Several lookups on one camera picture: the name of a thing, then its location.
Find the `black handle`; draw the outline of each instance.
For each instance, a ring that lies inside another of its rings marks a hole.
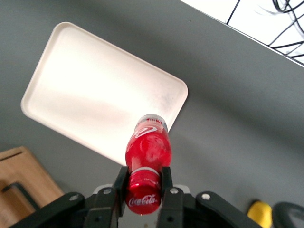
[[[18,182],[14,182],[14,183],[12,183],[12,184],[4,187],[2,189],[2,192],[5,193],[9,189],[13,189],[13,188],[18,189],[22,193],[22,195],[27,199],[27,201],[30,203],[30,205],[33,206],[33,208],[35,210],[39,210],[40,209],[39,205],[33,200],[33,198],[31,197],[31,195],[25,190],[25,188],[22,186],[22,184],[20,184]]]

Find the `coca-cola logo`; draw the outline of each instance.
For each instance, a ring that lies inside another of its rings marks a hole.
[[[155,194],[153,195],[146,195],[142,197],[141,199],[136,199],[136,198],[131,198],[129,200],[129,206],[141,206],[141,205],[148,205],[148,204],[153,204],[157,202],[157,199],[155,198]]]

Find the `yellow object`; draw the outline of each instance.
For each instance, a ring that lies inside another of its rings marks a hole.
[[[247,216],[263,228],[270,228],[272,225],[272,209],[264,202],[256,201],[248,210]]]

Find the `screw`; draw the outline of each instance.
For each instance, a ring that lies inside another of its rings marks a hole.
[[[109,193],[111,193],[111,191],[112,191],[111,189],[105,189],[105,190],[104,190],[104,194],[105,194],[105,195],[106,195],[106,194],[109,194]]]
[[[171,192],[172,194],[176,194],[176,193],[178,193],[179,191],[178,191],[176,188],[172,188],[172,189],[170,189],[170,192]]]
[[[206,193],[202,194],[201,197],[203,198],[203,200],[209,200],[211,198],[211,196],[209,194],[206,194]]]
[[[74,200],[76,200],[76,199],[78,199],[79,198],[79,195],[77,194],[77,195],[74,195],[74,196],[71,196],[70,197],[70,201],[74,201]]]

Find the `wooden cutting board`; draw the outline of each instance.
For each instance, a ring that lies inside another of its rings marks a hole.
[[[0,228],[7,228],[35,211],[18,183],[41,208],[64,193],[24,146],[0,152]]]

